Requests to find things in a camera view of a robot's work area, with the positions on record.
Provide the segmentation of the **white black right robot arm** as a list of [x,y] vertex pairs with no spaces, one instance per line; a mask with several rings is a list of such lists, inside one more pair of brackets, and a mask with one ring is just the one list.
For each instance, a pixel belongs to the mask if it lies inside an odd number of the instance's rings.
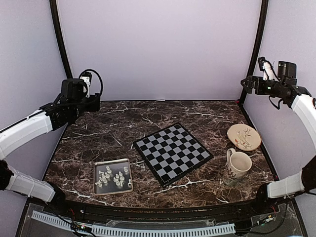
[[[284,82],[264,79],[262,77],[248,76],[241,81],[247,93],[276,97],[286,104],[296,115],[301,125],[293,132],[286,131],[278,138],[285,139],[290,150],[287,154],[295,156],[295,148],[304,149],[304,153],[316,153],[316,99],[302,86],[295,85],[294,79]],[[260,186],[252,204],[256,214],[263,214],[278,198],[293,198],[307,194],[316,188],[316,159],[311,158],[296,174],[287,176],[278,181]]]

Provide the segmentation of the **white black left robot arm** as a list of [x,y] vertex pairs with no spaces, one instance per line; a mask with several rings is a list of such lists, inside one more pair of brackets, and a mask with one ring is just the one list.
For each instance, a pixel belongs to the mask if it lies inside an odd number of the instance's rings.
[[74,124],[84,112],[99,111],[100,97],[101,95],[96,93],[89,97],[67,99],[59,94],[52,103],[41,106],[31,115],[1,130],[0,189],[40,199],[50,204],[57,214],[66,215],[70,211],[70,205],[57,185],[22,173],[8,165],[5,159],[35,138],[66,124]]

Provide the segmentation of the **black grey chessboard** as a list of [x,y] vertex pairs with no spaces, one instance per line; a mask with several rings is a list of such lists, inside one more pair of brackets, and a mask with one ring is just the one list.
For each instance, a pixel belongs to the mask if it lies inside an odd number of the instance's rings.
[[133,147],[162,187],[173,184],[214,158],[180,123],[134,141]]

